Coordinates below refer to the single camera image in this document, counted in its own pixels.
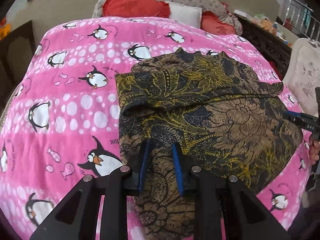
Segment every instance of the red pillow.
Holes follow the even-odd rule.
[[[221,22],[218,16],[211,11],[202,13],[201,29],[216,35],[236,34],[236,30],[233,26]]]
[[[156,0],[106,0],[102,16],[169,18],[169,4]]]

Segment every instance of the cartoon penguin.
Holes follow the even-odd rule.
[[[14,96],[18,97],[21,94],[22,90],[23,90],[23,84],[21,84],[21,86],[19,87],[17,93]]]
[[[34,104],[28,113],[29,122],[36,132],[38,132],[36,127],[49,129],[49,107],[51,102],[48,101],[47,103],[39,104],[40,102]]]
[[[101,28],[99,24],[99,28],[95,29],[93,33],[89,34],[88,36],[93,36],[97,40],[104,40],[108,37],[108,32],[104,28]]]
[[[260,66],[263,66],[260,62],[258,62],[257,60],[254,60],[255,63],[257,63]]]
[[[35,52],[35,56],[39,56],[42,52],[42,49],[43,49],[43,46],[42,44],[40,43],[36,49],[36,52]]]
[[[67,24],[63,25],[63,27],[66,29],[74,28],[77,26],[77,23],[78,22],[67,23]]]
[[[109,175],[112,171],[121,167],[120,159],[106,151],[99,140],[94,136],[92,137],[97,143],[97,148],[89,152],[86,163],[78,163],[78,166],[85,170],[92,170],[98,177]]]
[[[215,56],[215,55],[218,55],[218,54],[219,54],[218,52],[212,51],[211,49],[209,49],[208,52],[207,52],[207,55],[210,55],[210,56]]]
[[[271,189],[269,190],[272,193],[272,198],[271,198],[272,208],[269,211],[271,212],[275,209],[284,210],[289,204],[289,200],[287,199],[287,197],[283,194],[275,194]]]
[[[7,149],[5,148],[4,141],[3,141],[2,153],[0,157],[0,164],[1,164],[1,171],[6,172],[8,169],[8,154],[7,154]]]
[[[81,80],[86,80],[86,82],[89,84],[89,86],[92,86],[92,90],[93,89],[97,89],[100,87],[104,87],[105,85],[108,84],[108,79],[106,78],[106,76],[97,70],[97,68],[93,66],[93,70],[88,72],[85,77],[83,78],[78,78]]]
[[[170,31],[165,37],[173,39],[176,43],[184,43],[184,37],[181,34],[175,33],[173,30]]]
[[[54,204],[50,200],[32,199],[36,193],[32,193],[26,203],[26,213],[31,222],[37,227],[53,210]]]
[[[138,44],[133,45],[128,49],[128,54],[135,58],[136,60],[144,60],[151,58],[151,53],[149,47],[147,46],[138,46]]]
[[[244,37],[238,36],[238,39],[242,42],[246,42],[247,40]]]
[[[67,55],[67,51],[64,52],[57,52],[56,54],[53,54],[51,57],[48,58],[48,64],[51,67],[54,67],[55,65],[59,64],[64,64],[64,58]]]
[[[289,96],[288,96],[288,99],[289,99],[289,101],[290,101],[291,103],[293,103],[293,104],[295,103],[292,95],[289,95]]]
[[[136,23],[145,23],[144,20],[141,20],[141,19],[129,19],[128,21],[130,22],[136,22]]]

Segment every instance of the dark wooden furniture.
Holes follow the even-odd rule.
[[[242,37],[250,41],[267,61],[272,61],[283,78],[289,67],[292,49],[280,38],[248,19],[239,15],[237,17],[243,26]]]

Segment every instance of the white pillow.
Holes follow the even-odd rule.
[[[170,7],[170,19],[191,25],[200,29],[202,8],[167,2]]]

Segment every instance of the folded garment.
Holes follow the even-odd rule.
[[[223,23],[213,12],[205,11],[202,13],[201,29],[216,35],[236,34],[233,26]]]
[[[118,74],[121,157],[151,138],[145,191],[135,205],[149,239],[193,234],[194,202],[180,197],[171,143],[217,176],[237,175],[258,193],[286,166],[302,132],[282,118],[282,83],[259,82],[247,65],[224,52],[203,56],[179,48]]]
[[[169,18],[169,4],[157,0],[106,0],[102,17],[162,17]]]

